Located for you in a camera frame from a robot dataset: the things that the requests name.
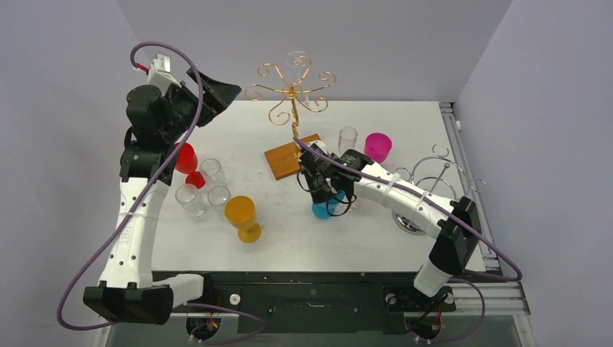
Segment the gold wire glass rack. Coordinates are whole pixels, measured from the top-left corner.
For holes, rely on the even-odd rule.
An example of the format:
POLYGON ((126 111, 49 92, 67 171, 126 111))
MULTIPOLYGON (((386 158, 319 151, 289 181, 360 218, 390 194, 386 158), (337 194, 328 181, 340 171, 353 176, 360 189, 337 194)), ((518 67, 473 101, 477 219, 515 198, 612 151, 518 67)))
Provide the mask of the gold wire glass rack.
MULTIPOLYGON (((329 106, 329 100, 322 96, 311 98, 310 95, 332 87, 337 81, 337 77, 333 72, 324 71, 318 75, 318 80, 323 82, 323 85, 307 88, 304 87, 303 82, 304 93, 309 96, 309 106, 306 106, 298 101, 298 94, 301 91, 298 91, 296 87, 290 86, 287 81, 288 78, 282 73, 281 68, 277 64, 270 62, 261 64, 257 68, 257 73, 261 77, 269 77, 272 74, 276 74, 282 85, 280 87, 268 87, 262 84, 252 84, 244 91, 244 97, 247 100, 256 102, 264 98, 264 95, 260 92, 261 90, 278 94, 280 100, 268 111, 268 121, 277 127, 290 124, 292 135, 295 137, 299 136, 299 126, 301 123, 299 109, 302 108, 310 113, 326 111, 329 106)), ((290 141, 265 151, 265 160, 273 177, 279 181, 300 172, 300 155, 301 150, 299 146, 294 141, 290 141)))

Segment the yellow plastic wine glass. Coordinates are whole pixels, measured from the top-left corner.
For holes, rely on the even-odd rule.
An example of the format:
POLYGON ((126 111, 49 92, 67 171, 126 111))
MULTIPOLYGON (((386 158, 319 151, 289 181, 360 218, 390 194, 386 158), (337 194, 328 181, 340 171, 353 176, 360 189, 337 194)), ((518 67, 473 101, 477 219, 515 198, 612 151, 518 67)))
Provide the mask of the yellow plastic wine glass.
POLYGON ((255 204, 249 197, 241 195, 231 198, 226 203, 224 213, 242 242, 254 243, 261 237, 262 229, 256 221, 255 204))

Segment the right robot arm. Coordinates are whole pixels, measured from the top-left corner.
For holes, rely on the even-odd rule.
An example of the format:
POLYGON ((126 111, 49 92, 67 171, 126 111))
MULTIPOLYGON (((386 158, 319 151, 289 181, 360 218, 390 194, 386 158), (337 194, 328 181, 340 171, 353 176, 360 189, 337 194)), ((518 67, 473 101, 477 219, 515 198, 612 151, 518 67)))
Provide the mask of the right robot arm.
POLYGON ((451 200, 420 189, 355 150, 338 158, 312 144, 301 151, 299 162, 313 203, 327 203, 344 192, 349 199, 358 197, 386 207, 434 239, 427 260, 407 290, 414 307, 427 308, 452 277, 464 273, 481 233, 472 200, 451 200))

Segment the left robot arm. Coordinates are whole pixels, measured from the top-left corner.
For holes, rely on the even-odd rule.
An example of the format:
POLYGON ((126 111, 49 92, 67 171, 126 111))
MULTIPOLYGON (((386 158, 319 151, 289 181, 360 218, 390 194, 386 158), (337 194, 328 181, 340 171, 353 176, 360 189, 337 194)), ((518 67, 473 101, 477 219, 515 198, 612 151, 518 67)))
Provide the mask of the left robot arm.
POLYGON ((196 113, 200 114, 197 126, 203 127, 241 92, 238 85, 192 69, 187 75, 201 81, 202 101, 168 75, 151 77, 127 94, 131 126, 120 158, 117 227, 121 232, 113 240, 98 284, 85 288, 82 297, 86 306, 112 323, 163 325, 172 309, 186 301, 199 311, 215 303, 216 292, 201 275, 176 275, 155 282, 152 272, 155 232, 176 166, 171 153, 196 113))

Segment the red plastic wine glass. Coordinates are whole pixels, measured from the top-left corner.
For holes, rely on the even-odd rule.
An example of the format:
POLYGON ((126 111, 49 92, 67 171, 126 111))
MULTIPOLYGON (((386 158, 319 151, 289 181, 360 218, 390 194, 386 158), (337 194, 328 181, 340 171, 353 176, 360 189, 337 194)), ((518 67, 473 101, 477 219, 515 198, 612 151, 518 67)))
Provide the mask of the red plastic wine glass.
POLYGON ((191 184, 197 189, 201 189, 206 185, 204 176, 197 170, 197 154, 189 143, 185 143, 179 150, 175 169, 186 175, 185 184, 191 184))

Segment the blue plastic wine glass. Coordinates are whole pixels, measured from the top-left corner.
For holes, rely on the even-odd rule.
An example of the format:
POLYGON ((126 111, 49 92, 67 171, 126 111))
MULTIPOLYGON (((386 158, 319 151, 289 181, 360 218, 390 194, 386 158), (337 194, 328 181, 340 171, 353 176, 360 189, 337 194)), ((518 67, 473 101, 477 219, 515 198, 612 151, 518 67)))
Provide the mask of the blue plastic wine glass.
POLYGON ((336 207, 345 199, 345 192, 339 192, 333 199, 328 202, 319 204, 312 203, 311 209, 316 218, 326 220, 335 214, 336 207))

